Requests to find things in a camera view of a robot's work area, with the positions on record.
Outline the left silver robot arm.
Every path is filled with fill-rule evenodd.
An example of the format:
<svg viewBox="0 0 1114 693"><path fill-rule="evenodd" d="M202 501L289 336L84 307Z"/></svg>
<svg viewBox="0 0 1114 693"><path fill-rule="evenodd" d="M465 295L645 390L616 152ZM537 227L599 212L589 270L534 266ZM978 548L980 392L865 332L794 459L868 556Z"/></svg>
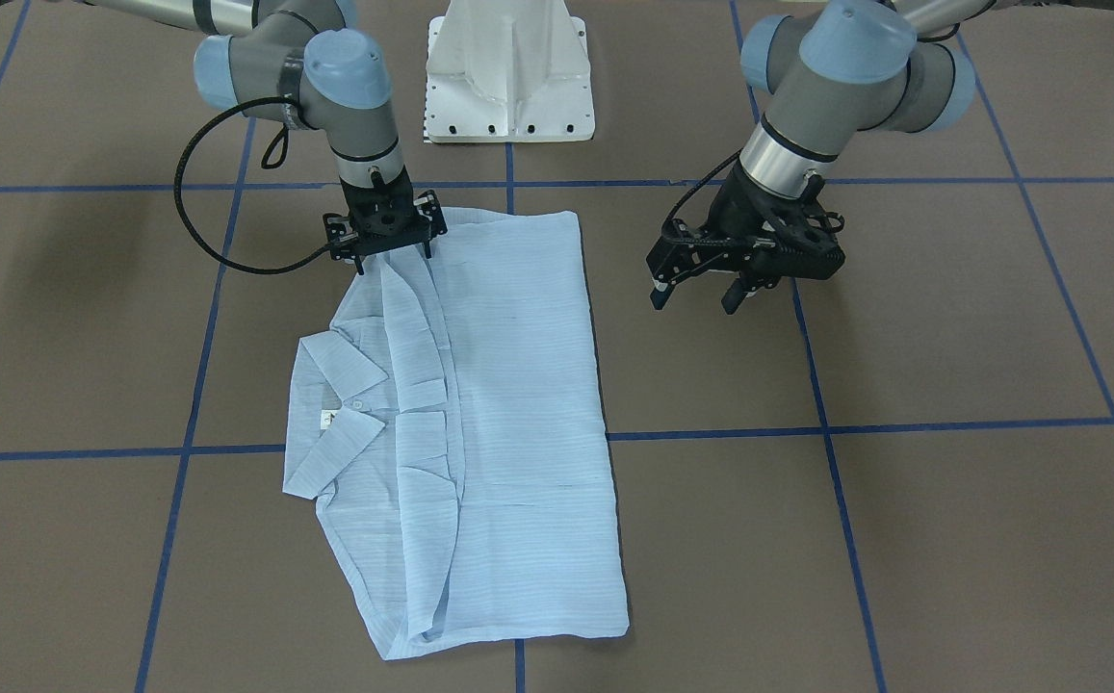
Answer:
<svg viewBox="0 0 1114 693"><path fill-rule="evenodd" d="M819 13L761 19L737 64L768 105L724 175L705 222L675 212L646 255L655 310L681 282L732 273L734 313L785 279L825 280L846 263L842 215L819 195L860 131L921 133L956 123L973 103L974 66L948 39L991 1L829 1Z"/></svg>

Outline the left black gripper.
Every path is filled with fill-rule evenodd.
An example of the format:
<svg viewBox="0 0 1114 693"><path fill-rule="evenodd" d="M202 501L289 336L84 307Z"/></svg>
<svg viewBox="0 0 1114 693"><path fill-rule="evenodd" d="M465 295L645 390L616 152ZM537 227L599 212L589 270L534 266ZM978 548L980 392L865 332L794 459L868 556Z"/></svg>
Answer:
<svg viewBox="0 0 1114 693"><path fill-rule="evenodd" d="M725 172L725 179L719 186L705 222L692 225L677 218L684 203L711 183L720 170ZM654 310L666 306L671 285L711 270L737 273L737 279L720 299L725 315L735 315L737 308L751 296L749 285L766 285L786 279L760 272L759 262L764 258L764 251L775 245L764 231L764 214L798 207L812 209L815 205L824 209L817 201L824 186L824 177L817 172L804 174L798 180L797 198L790 201L751 180L736 159L720 163L668 211L658 240L646 254L646 267L654 280Z"/></svg>

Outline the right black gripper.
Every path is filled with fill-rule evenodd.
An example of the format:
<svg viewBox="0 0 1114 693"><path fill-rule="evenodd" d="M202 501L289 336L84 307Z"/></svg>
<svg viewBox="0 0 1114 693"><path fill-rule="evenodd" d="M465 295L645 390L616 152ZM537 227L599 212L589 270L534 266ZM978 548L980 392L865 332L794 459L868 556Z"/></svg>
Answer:
<svg viewBox="0 0 1114 693"><path fill-rule="evenodd" d="M344 245L341 253L352 256L355 272L364 275L364 256L391 248L405 248L422 243L426 258L433 258L429 233L422 242L422 215L416 209L414 186L407 170L400 170L390 183L370 188L359 188L341 180L346 206L349 206L349 230L355 234L353 243Z"/></svg>

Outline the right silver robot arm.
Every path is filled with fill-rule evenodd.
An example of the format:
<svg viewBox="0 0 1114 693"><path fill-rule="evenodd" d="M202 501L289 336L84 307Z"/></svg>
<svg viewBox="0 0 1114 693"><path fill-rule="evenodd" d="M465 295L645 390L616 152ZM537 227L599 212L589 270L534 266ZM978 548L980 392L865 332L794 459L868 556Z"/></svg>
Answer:
<svg viewBox="0 0 1114 693"><path fill-rule="evenodd" d="M344 214L324 215L319 255L364 267L368 256L418 245L448 230L434 192L416 192L391 106L383 49L358 27L352 1L113 1L109 9L203 36L193 58L201 97L218 114L180 154L172 193L184 228L224 267L258 273L201 237L183 201L201 141L235 116L278 123L261 166L282 167L293 131L323 131L335 158Z"/></svg>

